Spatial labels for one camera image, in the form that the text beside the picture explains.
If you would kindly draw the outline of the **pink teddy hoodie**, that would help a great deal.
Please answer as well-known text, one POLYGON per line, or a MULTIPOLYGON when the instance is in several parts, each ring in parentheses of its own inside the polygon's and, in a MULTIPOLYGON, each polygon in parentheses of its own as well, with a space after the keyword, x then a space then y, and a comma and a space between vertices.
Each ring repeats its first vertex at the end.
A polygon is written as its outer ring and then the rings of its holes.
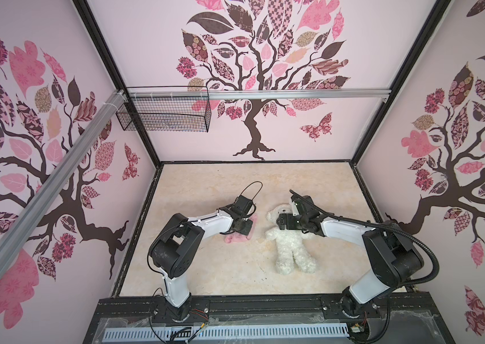
POLYGON ((255 232, 255 228, 258 222, 258 215, 254 214, 252 215, 248 220, 247 223, 252 223, 250 227, 250 231, 248 232, 247 235, 241 234, 239 232, 234 232, 232 234, 228 234, 224 238, 224 243, 226 244, 232 244, 232 243, 242 243, 242 242, 248 242, 252 239, 252 235, 255 232))

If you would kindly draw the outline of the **white teddy bear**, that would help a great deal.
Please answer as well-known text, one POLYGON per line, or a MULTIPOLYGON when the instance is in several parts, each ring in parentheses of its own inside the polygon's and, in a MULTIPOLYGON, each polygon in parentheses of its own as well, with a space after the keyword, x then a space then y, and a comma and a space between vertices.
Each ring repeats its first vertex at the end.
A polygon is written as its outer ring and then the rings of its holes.
POLYGON ((311 234, 304 234, 295 230, 281 229, 277 225, 281 215, 292 215, 292 207, 289 204, 281 204, 269 211, 266 215, 268 222, 275 226, 265 232, 265 238, 274 241, 277 247, 275 269, 281 275, 289 275, 298 266, 301 272, 313 274, 318 268, 318 263, 307 251, 304 240, 310 239, 311 234))

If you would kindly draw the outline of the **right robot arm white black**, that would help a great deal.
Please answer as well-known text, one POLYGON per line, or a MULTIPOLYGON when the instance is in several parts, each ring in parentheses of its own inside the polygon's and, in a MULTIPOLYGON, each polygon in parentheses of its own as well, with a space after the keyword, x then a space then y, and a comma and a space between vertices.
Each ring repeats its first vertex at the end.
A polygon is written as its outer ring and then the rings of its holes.
POLYGON ((371 269, 347 287, 340 301, 346 316, 355 318, 364 305, 401 288, 424 260, 406 232, 395 225, 349 219, 319 209, 310 196, 292 195, 291 210, 275 220, 281 230, 341 239, 366 250, 371 269))

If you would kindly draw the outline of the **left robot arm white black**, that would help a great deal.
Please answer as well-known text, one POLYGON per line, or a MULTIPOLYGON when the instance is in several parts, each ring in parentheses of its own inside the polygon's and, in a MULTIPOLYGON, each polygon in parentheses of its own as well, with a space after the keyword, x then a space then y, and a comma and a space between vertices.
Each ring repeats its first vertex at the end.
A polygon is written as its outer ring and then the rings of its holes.
POLYGON ((204 216, 174 214, 151 243, 147 263, 152 272, 162 276, 166 301, 176 309, 189 298, 185 273, 191 266, 202 241, 215 235, 240 234, 247 237, 252 229, 250 219, 256 206, 252 199, 238 196, 234 202, 204 216))

